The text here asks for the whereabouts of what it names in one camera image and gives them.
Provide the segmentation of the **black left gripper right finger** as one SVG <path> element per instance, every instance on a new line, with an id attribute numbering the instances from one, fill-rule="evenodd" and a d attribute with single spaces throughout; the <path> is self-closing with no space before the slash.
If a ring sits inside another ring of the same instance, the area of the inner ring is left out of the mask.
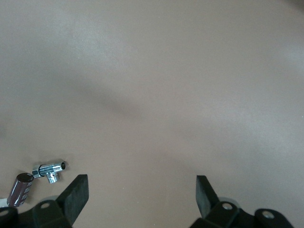
<path id="1" fill-rule="evenodd" d="M 254 217 L 227 200 L 220 200 L 204 175 L 196 177 L 196 202 L 201 214 L 192 228 L 253 228 Z"/>

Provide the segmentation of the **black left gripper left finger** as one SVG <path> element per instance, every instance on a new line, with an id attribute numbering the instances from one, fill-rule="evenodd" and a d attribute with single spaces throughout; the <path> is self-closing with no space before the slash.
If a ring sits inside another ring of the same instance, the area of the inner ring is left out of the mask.
<path id="1" fill-rule="evenodd" d="M 32 209 L 34 227 L 71 228 L 88 199 L 88 176 L 80 174 L 55 200 L 42 201 Z"/>

